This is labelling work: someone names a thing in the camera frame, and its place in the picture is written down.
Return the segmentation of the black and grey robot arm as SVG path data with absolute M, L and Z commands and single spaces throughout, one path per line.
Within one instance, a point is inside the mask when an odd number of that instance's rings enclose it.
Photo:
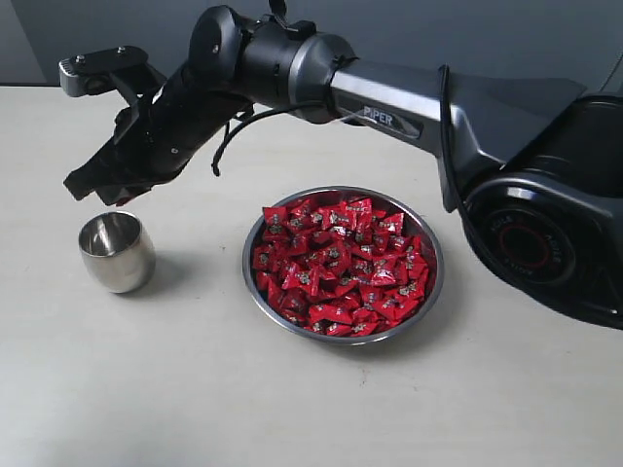
M 62 60 L 72 97 L 118 92 L 111 138 L 64 184 L 123 205 L 176 178 L 215 133 L 289 114 L 368 126 L 432 154 L 446 210 L 494 275 L 567 317 L 622 326 L 622 95 L 360 59 L 342 37 L 228 6 L 203 12 L 170 76 L 120 46 Z

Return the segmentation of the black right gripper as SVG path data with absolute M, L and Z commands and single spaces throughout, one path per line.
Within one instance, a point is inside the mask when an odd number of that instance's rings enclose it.
M 150 192 L 153 183 L 175 178 L 207 140 L 250 106 L 245 97 L 209 89 L 183 64 L 159 95 L 117 115 L 112 145 L 71 171 L 64 187 L 75 200 L 96 193 L 106 206 L 116 206 L 124 187 Z

